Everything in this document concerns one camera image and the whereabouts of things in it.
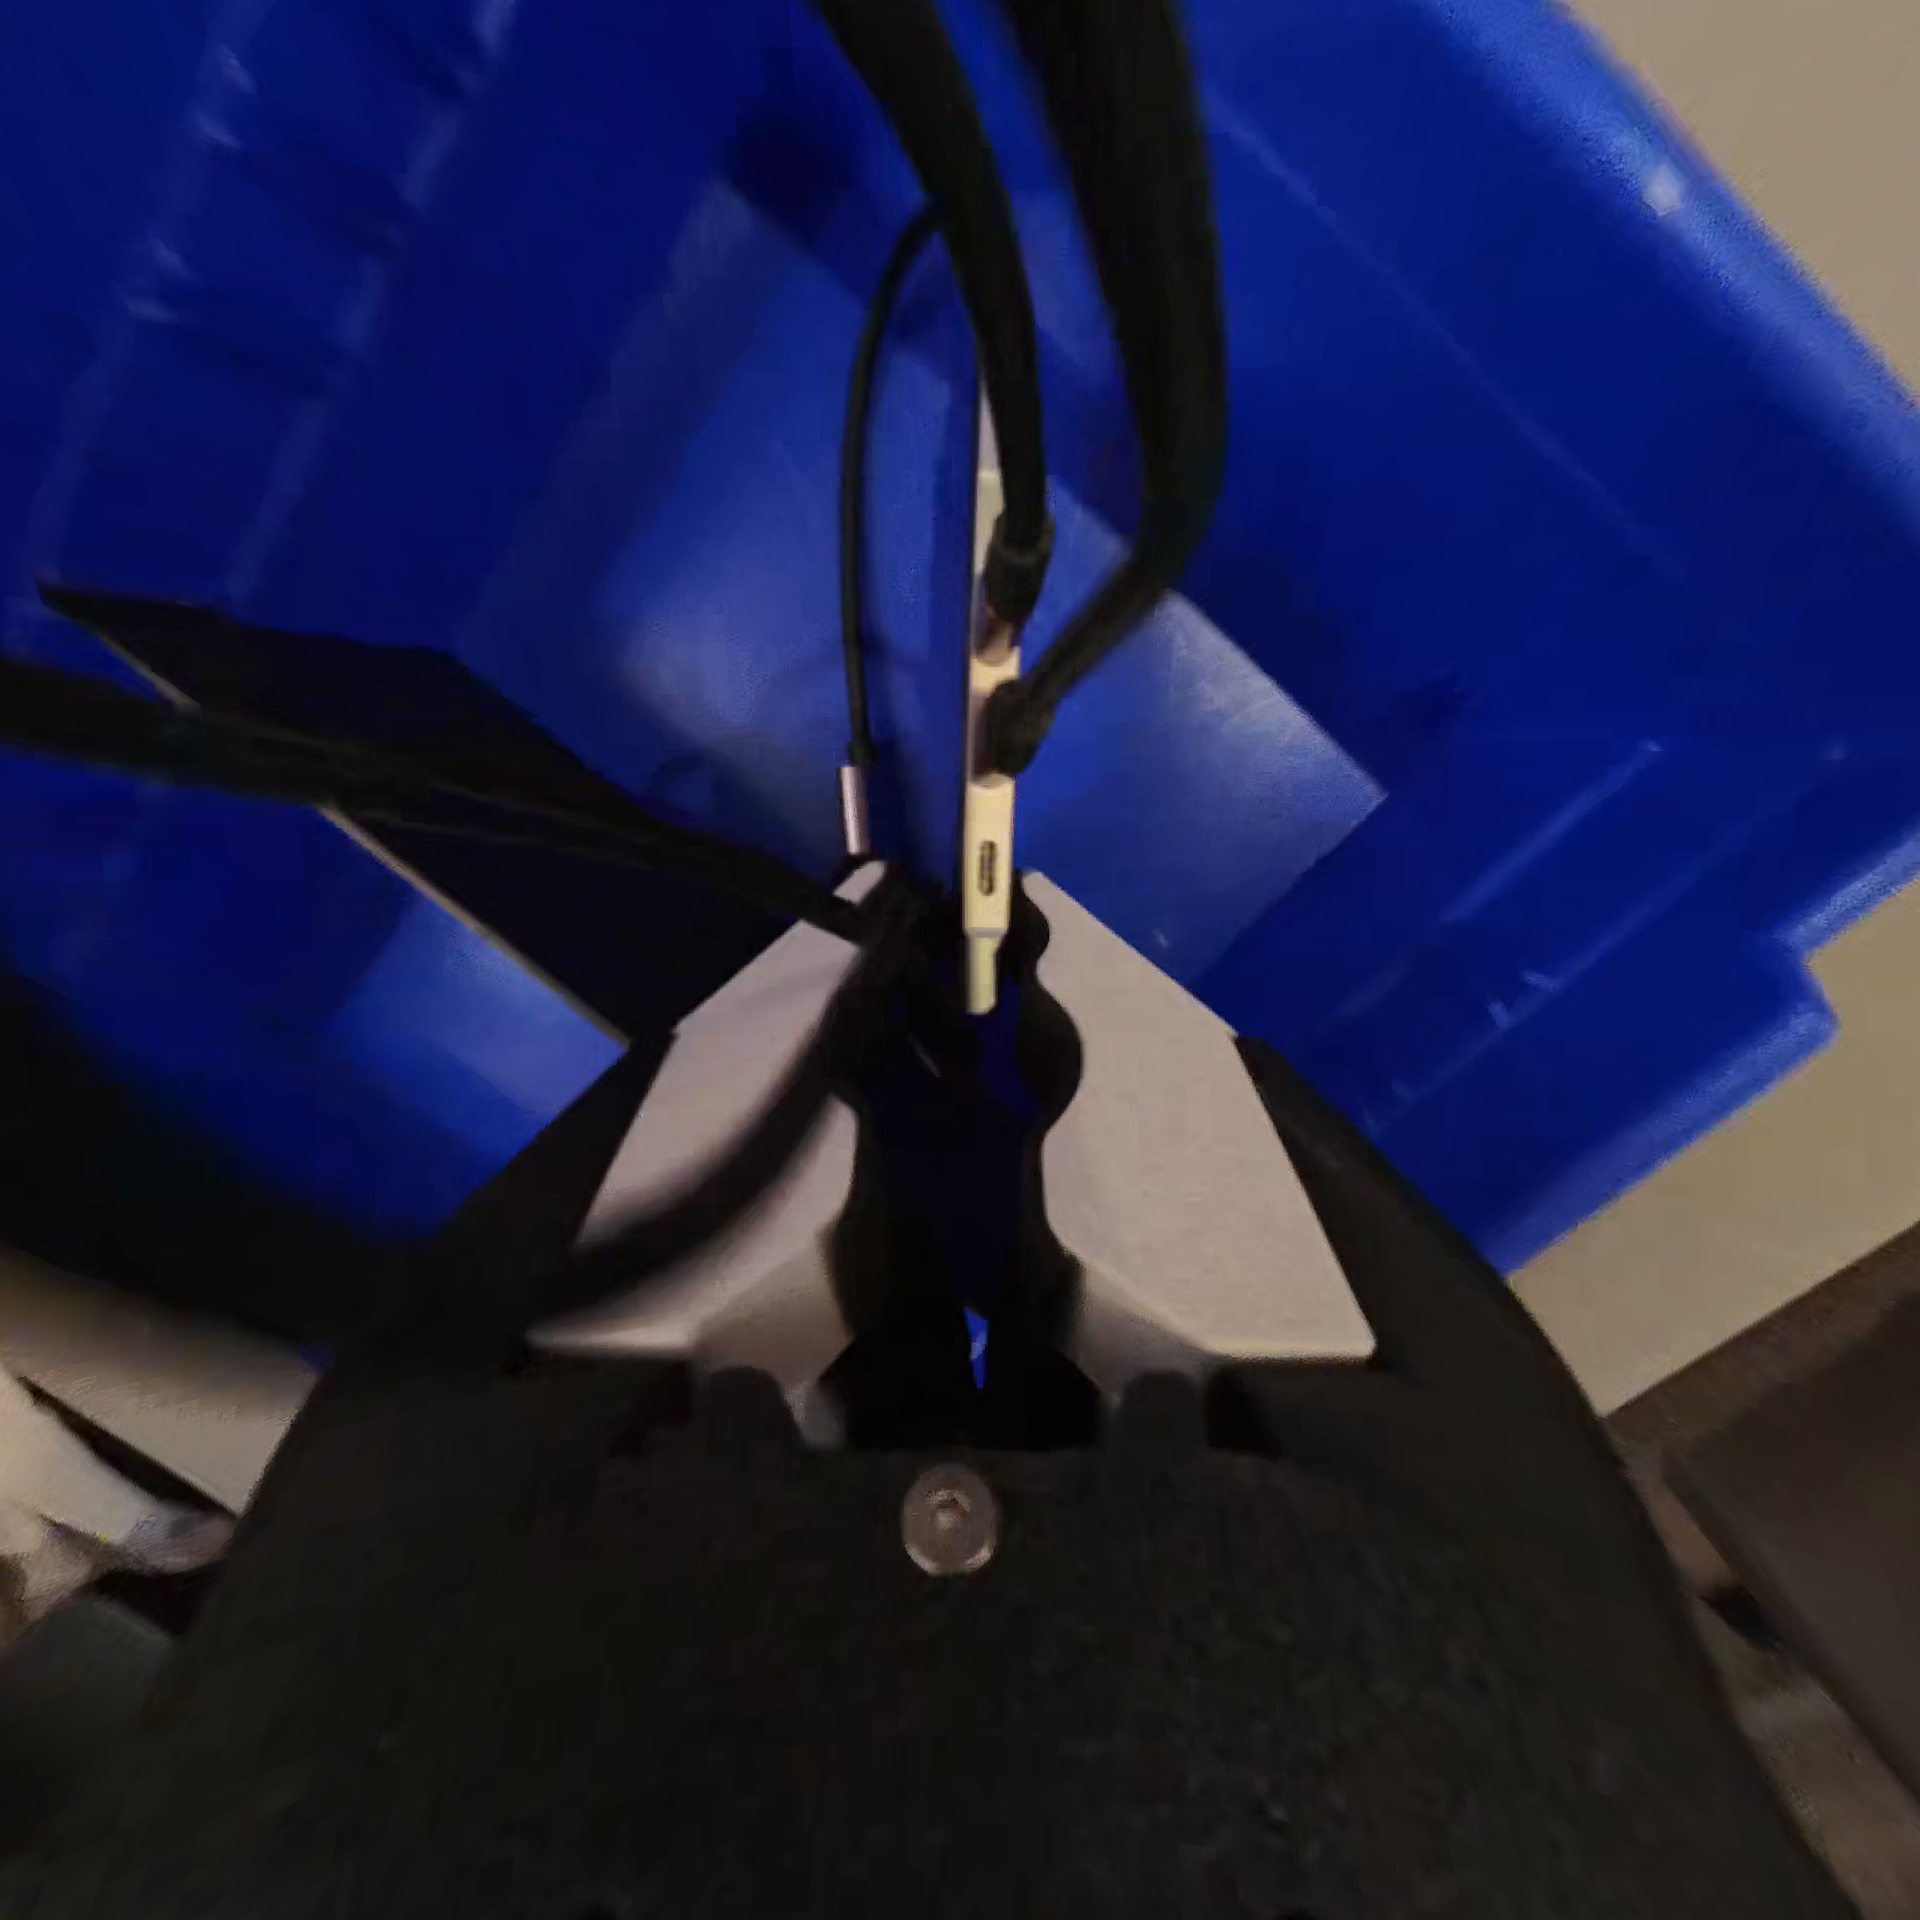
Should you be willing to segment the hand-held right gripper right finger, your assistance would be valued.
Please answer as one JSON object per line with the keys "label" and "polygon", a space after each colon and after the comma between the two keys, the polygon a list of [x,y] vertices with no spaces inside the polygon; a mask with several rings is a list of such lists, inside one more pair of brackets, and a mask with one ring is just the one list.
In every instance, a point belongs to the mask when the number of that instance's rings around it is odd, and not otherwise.
{"label": "hand-held right gripper right finger", "polygon": [[1040,873],[1020,876],[1009,952],[1042,1337],[1089,1381],[1371,1360],[1237,1032]]}

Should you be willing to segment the grey USB hub with cable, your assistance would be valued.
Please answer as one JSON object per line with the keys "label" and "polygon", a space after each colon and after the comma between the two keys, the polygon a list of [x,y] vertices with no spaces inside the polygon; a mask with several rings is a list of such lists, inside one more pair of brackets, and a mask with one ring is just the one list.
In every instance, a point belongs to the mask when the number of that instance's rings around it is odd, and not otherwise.
{"label": "grey USB hub with cable", "polygon": [[[900,295],[936,232],[935,208],[922,205],[897,237],[862,325],[847,389],[837,488],[837,589],[848,737],[839,766],[839,811],[844,855],[855,865],[874,852],[868,784],[878,757],[865,609],[873,408],[881,354]],[[1007,488],[986,396],[976,405],[972,452],[972,610],[957,897],[964,1004],[972,1019],[983,1019],[996,1010],[1000,951],[1011,935],[1016,894],[1016,778],[996,773],[993,764],[991,702],[1020,682],[1024,627],[1037,605],[1027,589],[1040,589],[1044,565],[1028,565],[1003,530]]]}

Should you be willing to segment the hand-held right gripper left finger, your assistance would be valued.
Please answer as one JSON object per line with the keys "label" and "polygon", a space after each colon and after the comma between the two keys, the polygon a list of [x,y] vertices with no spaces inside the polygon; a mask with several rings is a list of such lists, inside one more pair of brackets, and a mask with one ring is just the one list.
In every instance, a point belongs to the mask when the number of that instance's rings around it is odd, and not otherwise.
{"label": "hand-held right gripper left finger", "polygon": [[681,1020],[528,1341],[570,1358],[755,1370],[800,1437],[837,1449],[831,1376],[882,1312],[878,1165],[831,1044],[852,942],[778,937]]}

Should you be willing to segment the blue plastic bin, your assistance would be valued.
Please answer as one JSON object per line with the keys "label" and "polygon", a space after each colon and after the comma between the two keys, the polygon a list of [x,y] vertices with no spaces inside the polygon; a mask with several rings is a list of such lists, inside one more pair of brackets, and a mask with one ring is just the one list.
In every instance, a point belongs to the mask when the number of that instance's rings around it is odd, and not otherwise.
{"label": "blue plastic bin", "polygon": [[[1185,4],[1231,424],[1019,857],[1504,1273],[1837,1028],[1917,868],[1917,403],[1550,4]],[[919,183],[811,4],[4,4],[4,654],[40,582],[400,650],[840,859],[847,384]],[[4,1235],[301,1351],[762,927],[4,755]]]}

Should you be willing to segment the grey desk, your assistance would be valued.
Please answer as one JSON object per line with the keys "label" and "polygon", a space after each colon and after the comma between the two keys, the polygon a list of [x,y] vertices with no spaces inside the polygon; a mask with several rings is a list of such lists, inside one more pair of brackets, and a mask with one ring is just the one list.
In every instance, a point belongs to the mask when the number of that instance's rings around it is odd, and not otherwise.
{"label": "grey desk", "polygon": [[[1837,48],[1788,4],[1578,4],[1764,226],[1917,376],[1917,137],[1894,84],[1840,99],[1840,57],[1891,29],[1840,4]],[[1725,1342],[1917,1225],[1917,880],[1813,956],[1839,1034],[1811,1062],[1531,1260],[1519,1295],[1594,1406],[1617,1418]],[[255,1490],[313,1370],[168,1309],[4,1260],[4,1362],[207,1490]]]}

